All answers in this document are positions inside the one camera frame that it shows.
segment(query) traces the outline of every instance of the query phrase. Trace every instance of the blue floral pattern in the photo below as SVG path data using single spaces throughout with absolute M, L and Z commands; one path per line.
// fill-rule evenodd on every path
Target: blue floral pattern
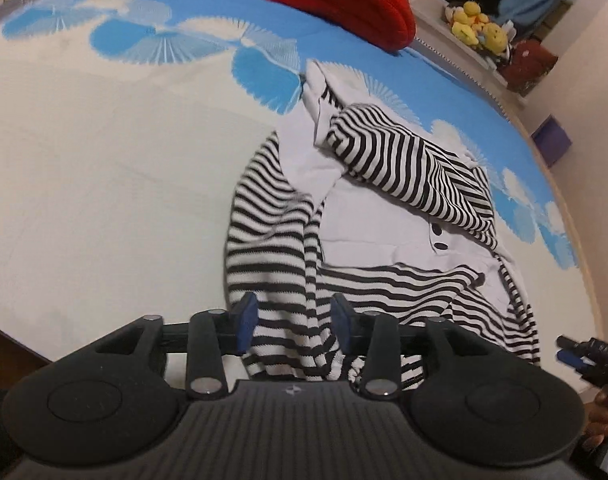
M 519 134 L 417 52 L 390 56 L 263 0 L 38 0 L 11 16 L 2 34 L 26 40 L 91 22 L 90 46 L 115 62 L 182 64 L 228 53 L 236 83 L 277 114 L 300 99 L 305 60 L 318 59 L 407 121 L 432 124 L 436 135 L 446 128 L 486 168 L 510 230 L 527 244 L 539 233 L 559 267 L 577 265 L 552 193 Z

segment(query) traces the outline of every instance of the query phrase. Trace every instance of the wall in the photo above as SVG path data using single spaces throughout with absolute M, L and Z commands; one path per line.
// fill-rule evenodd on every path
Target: wall
M 572 7 L 544 39 L 542 45 L 562 56 L 600 12 L 606 0 L 569 0 Z
M 520 115 L 533 131 L 553 114 L 573 141 L 552 168 L 574 219 L 608 339 L 608 0 Z

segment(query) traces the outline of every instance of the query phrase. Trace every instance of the bed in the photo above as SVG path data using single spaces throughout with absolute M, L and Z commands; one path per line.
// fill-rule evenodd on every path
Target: bed
M 543 367 L 582 390 L 554 359 L 561 333 L 596 335 L 581 258 L 502 104 L 421 41 L 386 54 L 264 0 L 0 0 L 0 330 L 55 360 L 224 307 L 233 189 L 308 59 L 484 165 Z

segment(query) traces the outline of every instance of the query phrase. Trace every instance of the person's hand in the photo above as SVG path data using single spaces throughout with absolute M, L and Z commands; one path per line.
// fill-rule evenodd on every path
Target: person's hand
M 595 396 L 595 406 L 588 415 L 589 424 L 584 431 L 588 437 L 583 444 L 586 451 L 595 449 L 608 436 L 608 388 Z

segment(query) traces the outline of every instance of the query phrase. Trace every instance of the stuffed toy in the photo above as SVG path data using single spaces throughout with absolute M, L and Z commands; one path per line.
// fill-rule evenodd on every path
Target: stuffed toy
M 453 23 L 452 29 L 450 31 L 458 40 L 460 40 L 465 45 L 477 46 L 479 44 L 478 37 L 476 36 L 470 25 L 455 22 Z
M 471 25 L 468 14 L 461 7 L 457 7 L 453 12 L 453 22 L 461 23 L 462 25 Z
M 466 12 L 466 15 L 471 18 L 474 18 L 482 12 L 479 4 L 476 4 L 475 2 L 466 2 L 462 8 L 464 9 L 464 12 Z
M 497 23 L 487 23 L 482 29 L 481 43 L 496 56 L 501 56 L 508 46 L 508 35 Z

